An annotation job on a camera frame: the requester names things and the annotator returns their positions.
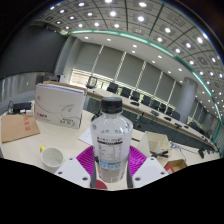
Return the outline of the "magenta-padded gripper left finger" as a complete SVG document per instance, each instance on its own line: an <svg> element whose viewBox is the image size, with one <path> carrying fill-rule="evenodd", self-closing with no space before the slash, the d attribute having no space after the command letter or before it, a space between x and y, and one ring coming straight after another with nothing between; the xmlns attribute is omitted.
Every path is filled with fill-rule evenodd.
<svg viewBox="0 0 224 224"><path fill-rule="evenodd" d="M84 188L96 185L96 168L93 147L89 146L77 157L70 157L55 174Z"/></svg>

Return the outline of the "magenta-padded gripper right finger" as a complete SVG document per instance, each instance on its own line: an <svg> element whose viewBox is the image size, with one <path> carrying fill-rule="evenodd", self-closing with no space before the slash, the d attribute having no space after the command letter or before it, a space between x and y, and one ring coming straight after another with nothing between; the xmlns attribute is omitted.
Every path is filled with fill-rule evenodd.
<svg viewBox="0 0 224 224"><path fill-rule="evenodd" d="M146 157L135 147L130 147L127 165L128 188L141 188L167 175L167 171L155 157Z"/></svg>

